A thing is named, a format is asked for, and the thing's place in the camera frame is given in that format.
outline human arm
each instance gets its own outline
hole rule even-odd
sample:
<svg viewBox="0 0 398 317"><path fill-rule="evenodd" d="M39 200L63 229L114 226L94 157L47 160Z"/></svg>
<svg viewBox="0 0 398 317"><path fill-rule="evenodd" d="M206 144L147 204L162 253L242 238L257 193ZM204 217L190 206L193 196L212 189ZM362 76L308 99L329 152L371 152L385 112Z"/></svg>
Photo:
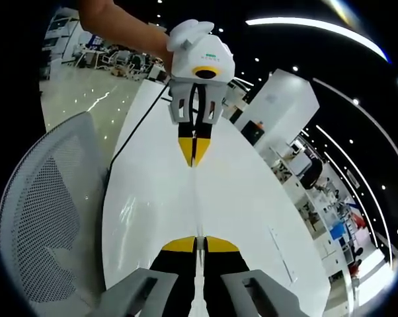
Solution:
<svg viewBox="0 0 398 317"><path fill-rule="evenodd" d="M113 0L79 0L79 16L84 30L136 51L161 58L171 71L173 54L167 51L168 36L159 28L133 17Z"/></svg>

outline black ceiling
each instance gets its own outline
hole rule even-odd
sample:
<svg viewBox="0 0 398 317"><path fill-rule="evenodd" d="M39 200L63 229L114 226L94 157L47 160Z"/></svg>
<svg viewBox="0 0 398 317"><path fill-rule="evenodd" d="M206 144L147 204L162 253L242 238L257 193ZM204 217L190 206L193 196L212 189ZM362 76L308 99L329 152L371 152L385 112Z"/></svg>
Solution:
<svg viewBox="0 0 398 317"><path fill-rule="evenodd" d="M236 76L255 84L251 95L264 84L270 71L292 71L312 82L316 77L351 98L357 98L388 132L398 146L398 4L394 1L352 1L357 16L353 30L371 38L390 63L373 51L343 36L303 26L248 26L245 21L262 17L303 17L331 22L351 29L320 0L182 1L117 0L125 10L144 20L172 29L195 18L215 24L214 34L225 42L236 62ZM320 125L356 163L379 201L392 243L398 247L398 158L379 130L347 101L312 83L321 109L311 120L311 137L320 149L329 141L315 129ZM330 145L327 152L341 166L353 171L340 151ZM374 229L385 236L378 209L365 192L362 203Z"/></svg>

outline white machine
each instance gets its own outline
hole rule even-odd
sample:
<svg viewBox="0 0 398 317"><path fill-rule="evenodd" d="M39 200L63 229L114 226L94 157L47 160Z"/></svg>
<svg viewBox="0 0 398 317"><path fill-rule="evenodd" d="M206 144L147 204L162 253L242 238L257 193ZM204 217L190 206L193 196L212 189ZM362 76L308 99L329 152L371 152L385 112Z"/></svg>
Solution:
<svg viewBox="0 0 398 317"><path fill-rule="evenodd" d="M211 35L211 22L187 20L170 33L167 49L174 52L169 85L171 119L179 125L179 143L189 166L197 165L210 144L212 124L222 113L227 83L234 78L233 54ZM194 109L194 95L198 107Z"/></svg>

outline shiny floor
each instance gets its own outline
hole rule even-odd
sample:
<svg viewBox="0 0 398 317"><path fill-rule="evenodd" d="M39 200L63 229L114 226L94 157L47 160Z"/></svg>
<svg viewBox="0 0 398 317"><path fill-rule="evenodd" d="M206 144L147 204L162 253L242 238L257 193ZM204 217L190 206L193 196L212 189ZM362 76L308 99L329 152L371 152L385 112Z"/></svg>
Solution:
<svg viewBox="0 0 398 317"><path fill-rule="evenodd" d="M62 65L58 76L40 82L46 130L89 111L107 164L141 81L115 77L103 69Z"/></svg>

